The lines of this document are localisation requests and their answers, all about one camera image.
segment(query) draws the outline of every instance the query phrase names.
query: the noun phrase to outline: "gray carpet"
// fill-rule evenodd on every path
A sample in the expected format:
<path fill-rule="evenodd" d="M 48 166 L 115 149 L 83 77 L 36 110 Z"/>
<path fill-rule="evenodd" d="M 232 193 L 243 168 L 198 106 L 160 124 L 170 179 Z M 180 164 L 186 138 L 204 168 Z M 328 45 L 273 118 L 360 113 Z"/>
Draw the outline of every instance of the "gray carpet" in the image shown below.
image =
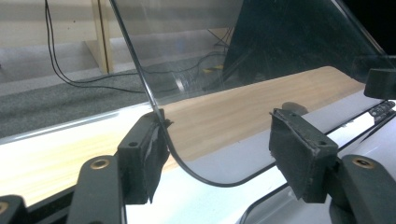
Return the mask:
<path fill-rule="evenodd" d="M 94 85 L 143 91 L 138 76 L 107 78 L 95 82 Z M 76 88 L 67 84 L 2 96 L 0 138 L 82 119 L 147 100 L 145 93 Z"/>
<path fill-rule="evenodd" d="M 236 76 L 232 76 L 215 90 L 203 90 L 205 86 L 221 78 L 222 74 L 221 69 L 210 73 L 204 72 L 204 69 L 220 65 L 223 60 L 222 53 L 211 52 L 206 56 L 154 64 L 144 69 L 158 102 L 168 104 L 243 85 Z M 92 85 L 144 91 L 138 75 L 111 77 L 87 84 Z M 76 88 L 65 83 L 1 96 L 0 138 L 83 119 L 148 100 L 145 93 Z"/>

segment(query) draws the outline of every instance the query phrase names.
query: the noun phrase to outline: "light wood surface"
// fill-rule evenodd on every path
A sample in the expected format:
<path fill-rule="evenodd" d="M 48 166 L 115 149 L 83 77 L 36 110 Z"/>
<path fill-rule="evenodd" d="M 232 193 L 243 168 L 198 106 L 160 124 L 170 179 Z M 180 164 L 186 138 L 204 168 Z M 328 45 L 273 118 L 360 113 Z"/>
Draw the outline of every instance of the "light wood surface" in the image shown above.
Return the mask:
<path fill-rule="evenodd" d="M 334 68 L 282 77 L 180 101 L 164 107 L 174 122 L 172 140 L 191 160 L 269 128 L 269 112 L 292 101 L 312 111 L 359 91 L 363 85 Z M 135 122 L 151 111 L 132 109 L 111 119 L 0 145 L 0 195 L 18 194 L 27 205 L 76 184 L 81 165 L 113 155 Z M 175 161 L 164 170 L 176 167 Z"/>
<path fill-rule="evenodd" d="M 96 40 L 92 2 L 49 1 L 56 43 Z M 0 0 L 0 48 L 47 44 L 44 1 Z"/>
<path fill-rule="evenodd" d="M 148 108 L 0 145 L 0 195 L 21 195 L 31 205 L 75 185 L 82 164 L 97 156 L 114 155 Z M 175 165 L 170 159 L 164 170 Z"/>
<path fill-rule="evenodd" d="M 233 27 L 242 0 L 118 0 L 129 35 L 164 34 Z M 121 36 L 113 9 L 107 4 L 111 37 Z"/>
<path fill-rule="evenodd" d="M 332 67 L 280 77 L 163 107 L 179 156 L 194 160 L 269 129 L 270 112 L 294 102 L 308 111 L 321 108 L 364 88 Z"/>
<path fill-rule="evenodd" d="M 113 53 L 110 45 L 106 3 L 107 0 L 92 0 L 97 40 L 86 41 L 86 44 L 100 69 L 105 73 L 110 73 L 113 72 Z"/>

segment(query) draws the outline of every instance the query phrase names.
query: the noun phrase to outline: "black cable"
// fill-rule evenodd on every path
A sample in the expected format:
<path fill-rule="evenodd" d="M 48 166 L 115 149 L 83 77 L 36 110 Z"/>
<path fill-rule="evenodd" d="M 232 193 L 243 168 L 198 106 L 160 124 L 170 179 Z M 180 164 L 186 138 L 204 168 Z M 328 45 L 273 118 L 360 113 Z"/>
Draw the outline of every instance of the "black cable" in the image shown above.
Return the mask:
<path fill-rule="evenodd" d="M 73 87 L 78 87 L 78 88 L 104 88 L 104 89 L 111 89 L 111 90 L 117 90 L 117 91 L 128 91 L 128 92 L 135 92 L 135 93 L 145 93 L 144 91 L 129 91 L 129 90 L 125 90 L 125 89 L 120 89 L 120 88 L 114 88 L 114 87 L 108 87 L 108 86 L 81 86 L 78 84 L 87 84 L 87 83 L 93 83 L 95 81 L 99 81 L 102 79 L 106 79 L 106 78 L 111 78 L 111 77 L 121 77 L 121 76 L 130 76 L 130 75 L 138 75 L 137 73 L 127 73 L 127 74 L 118 74 L 118 75 L 108 75 L 107 77 L 99 77 L 93 80 L 88 80 L 88 81 L 75 81 L 70 79 L 69 77 L 67 77 L 63 72 L 62 69 L 60 68 L 59 64 L 58 64 L 58 60 L 56 58 L 56 52 L 55 52 L 55 44 L 54 44 L 54 34 L 53 34 L 53 27 L 52 27 L 52 19 L 50 16 L 50 6 L 48 4 L 48 0 L 45 0 L 45 11 L 46 11 L 46 25 L 47 25 L 47 36 L 48 36 L 48 47 L 49 47 L 49 56 L 50 56 L 50 60 L 51 60 L 51 65 L 53 68 L 53 71 L 55 72 L 55 74 L 57 75 L 58 78 L 60 78 L 63 82 L 65 82 L 66 84 L 73 86 Z M 225 37 L 227 37 L 227 40 L 231 34 L 231 30 L 233 28 L 229 28 L 226 32 L 226 34 L 224 35 L 224 37 L 222 39 L 219 38 L 219 42 L 223 41 L 223 39 Z M 201 58 L 197 64 L 195 64 L 194 66 L 188 67 L 186 69 L 182 69 L 182 70 L 178 70 L 178 71 L 146 71 L 143 70 L 145 73 L 147 74 L 166 74 L 166 73 L 182 73 L 182 72 L 187 72 L 190 71 L 191 69 L 194 68 L 198 68 L 200 64 L 207 58 L 212 57 L 212 56 L 225 56 L 225 47 L 224 47 L 224 52 L 209 52 L 208 54 L 206 54 L 206 56 L 204 56 L 203 58 Z M 176 88 L 170 89 L 170 90 L 164 90 L 164 91 L 173 91 Z"/>
<path fill-rule="evenodd" d="M 105 78 L 110 78 L 110 77 L 118 77 L 118 76 L 129 76 L 129 75 L 135 75 L 134 73 L 132 74 L 120 74 L 120 75 L 112 75 L 108 77 L 99 77 L 94 80 L 88 80 L 88 81 L 74 81 L 70 78 L 68 78 L 63 72 L 62 69 L 60 68 L 57 58 L 56 58 L 56 53 L 55 53 L 55 44 L 54 44 L 54 34 L 53 34 L 53 27 L 52 27 L 52 18 L 50 16 L 50 6 L 48 4 L 48 0 L 45 0 L 45 13 L 46 13 L 46 25 L 47 25 L 47 39 L 48 39 L 48 47 L 49 47 L 49 56 L 51 60 L 51 65 L 52 69 L 55 72 L 56 76 L 60 78 L 63 82 L 66 84 L 73 86 L 73 87 L 78 87 L 78 88 L 102 88 L 102 89 L 111 89 L 111 90 L 116 90 L 116 91 L 127 91 L 127 92 L 134 92 L 134 93 L 145 93 L 144 91 L 129 91 L 125 89 L 120 89 L 120 88 L 115 88 L 115 87 L 108 87 L 108 86 L 80 86 L 77 84 L 86 84 L 86 83 L 92 83 L 98 80 L 102 80 Z M 59 70 L 59 73 L 57 72 L 55 68 L 55 64 Z"/>
<path fill-rule="evenodd" d="M 206 56 L 202 57 L 202 58 L 198 61 L 197 64 L 195 64 L 195 65 L 193 65 L 193 66 L 191 66 L 191 67 L 182 69 L 182 70 L 177 70 L 177 71 L 173 71 L 173 70 L 169 70 L 169 71 L 151 71 L 151 72 L 150 72 L 150 71 L 147 71 L 147 70 L 144 70 L 144 69 L 143 69 L 143 71 L 145 71 L 145 73 L 147 73 L 147 74 L 166 74 L 166 73 L 182 73 L 182 72 L 187 72 L 187 71 L 190 71 L 190 70 L 192 70 L 192 69 L 194 69 L 194 68 L 196 68 L 196 67 L 199 68 L 199 65 L 200 65 L 204 60 L 206 60 L 207 58 L 212 57 L 212 56 L 225 56 L 225 54 L 222 53 L 222 52 L 218 52 L 218 51 L 209 52 L 209 53 L 206 54 Z"/>
<path fill-rule="evenodd" d="M 231 27 L 230 27 L 230 28 L 227 28 L 227 31 L 226 31 L 226 33 L 224 34 L 224 36 L 223 36 L 222 38 L 216 36 L 216 35 L 213 34 L 213 32 L 211 32 L 210 30 L 207 30 L 207 31 L 208 31 L 210 34 L 212 34 L 215 38 L 217 38 L 217 39 L 219 40 L 216 44 L 214 44 L 215 46 L 223 46 L 223 47 L 228 48 L 229 45 L 228 45 L 226 42 L 224 42 L 224 38 L 231 32 L 231 29 L 232 29 Z"/>

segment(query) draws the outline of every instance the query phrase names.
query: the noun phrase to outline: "glass panel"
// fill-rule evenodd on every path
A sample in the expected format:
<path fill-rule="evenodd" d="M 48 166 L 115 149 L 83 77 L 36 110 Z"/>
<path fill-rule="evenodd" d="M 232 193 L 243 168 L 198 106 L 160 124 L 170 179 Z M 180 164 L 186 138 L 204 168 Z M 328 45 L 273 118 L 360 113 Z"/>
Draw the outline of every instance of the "glass panel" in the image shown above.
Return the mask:
<path fill-rule="evenodd" d="M 1 142 L 148 100 L 138 76 L 103 69 L 92 2 L 0 3 Z"/>
<path fill-rule="evenodd" d="M 172 121 L 173 156 L 216 186 L 241 184 L 273 163 L 267 142 L 273 108 L 310 117 L 361 91 L 371 64 L 394 67 L 338 1 L 112 4 L 154 110 Z M 329 118 L 321 127 L 327 132 L 378 103 L 356 94 L 342 113 L 333 105 L 332 114 L 310 121 Z"/>

